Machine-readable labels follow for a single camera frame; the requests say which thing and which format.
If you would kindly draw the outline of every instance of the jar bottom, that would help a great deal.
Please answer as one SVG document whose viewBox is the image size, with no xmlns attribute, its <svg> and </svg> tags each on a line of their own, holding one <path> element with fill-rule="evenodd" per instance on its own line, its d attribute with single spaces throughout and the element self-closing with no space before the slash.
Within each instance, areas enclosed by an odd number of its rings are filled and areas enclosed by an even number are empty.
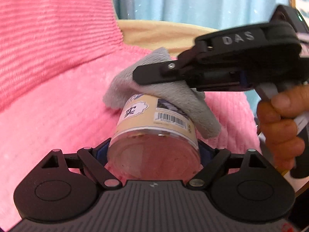
<svg viewBox="0 0 309 232">
<path fill-rule="evenodd" d="M 133 180 L 183 180 L 200 169 L 200 158 L 188 142 L 153 134 L 121 138 L 109 147 L 109 165 Z"/>
</svg>

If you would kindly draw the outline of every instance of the jar label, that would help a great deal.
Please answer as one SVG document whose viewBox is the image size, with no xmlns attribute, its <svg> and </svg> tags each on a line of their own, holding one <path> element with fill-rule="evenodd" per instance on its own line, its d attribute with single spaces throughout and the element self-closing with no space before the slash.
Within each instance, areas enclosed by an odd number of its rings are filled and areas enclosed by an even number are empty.
<svg viewBox="0 0 309 232">
<path fill-rule="evenodd" d="M 179 135 L 198 150 L 195 127 L 187 114 L 164 99 L 138 94 L 125 104 L 112 140 L 123 133 L 144 129 Z"/>
</svg>

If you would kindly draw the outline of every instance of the pink fleece fabric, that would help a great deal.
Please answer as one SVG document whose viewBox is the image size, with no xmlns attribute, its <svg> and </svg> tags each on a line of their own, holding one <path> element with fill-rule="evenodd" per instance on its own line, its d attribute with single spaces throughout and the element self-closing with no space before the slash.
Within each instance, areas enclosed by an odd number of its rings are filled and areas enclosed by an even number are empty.
<svg viewBox="0 0 309 232">
<path fill-rule="evenodd" d="M 120 111 L 102 96 L 150 51 L 123 43 L 111 0 L 0 0 L 0 227 L 20 220 L 13 192 L 52 149 L 74 153 L 113 135 Z M 259 150 L 243 93 L 208 92 L 222 124 L 207 143 Z"/>
</svg>

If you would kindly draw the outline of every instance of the plastic jar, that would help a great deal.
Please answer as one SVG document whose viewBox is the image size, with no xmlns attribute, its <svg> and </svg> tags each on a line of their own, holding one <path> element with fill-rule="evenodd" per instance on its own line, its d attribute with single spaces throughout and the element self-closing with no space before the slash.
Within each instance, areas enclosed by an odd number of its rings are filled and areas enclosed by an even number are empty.
<svg viewBox="0 0 309 232">
<path fill-rule="evenodd" d="M 110 167 L 127 179 L 183 180 L 200 170 L 195 128 L 166 100 L 138 94 L 126 103 L 111 139 Z"/>
</svg>

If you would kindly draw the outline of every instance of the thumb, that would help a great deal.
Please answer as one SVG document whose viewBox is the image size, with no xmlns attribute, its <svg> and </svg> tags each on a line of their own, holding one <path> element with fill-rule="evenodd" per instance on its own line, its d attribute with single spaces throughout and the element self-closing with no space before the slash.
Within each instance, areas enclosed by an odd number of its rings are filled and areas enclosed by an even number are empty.
<svg viewBox="0 0 309 232">
<path fill-rule="evenodd" d="M 296 86 L 271 99 L 274 109 L 283 117 L 295 118 L 309 110 L 309 85 Z"/>
</svg>

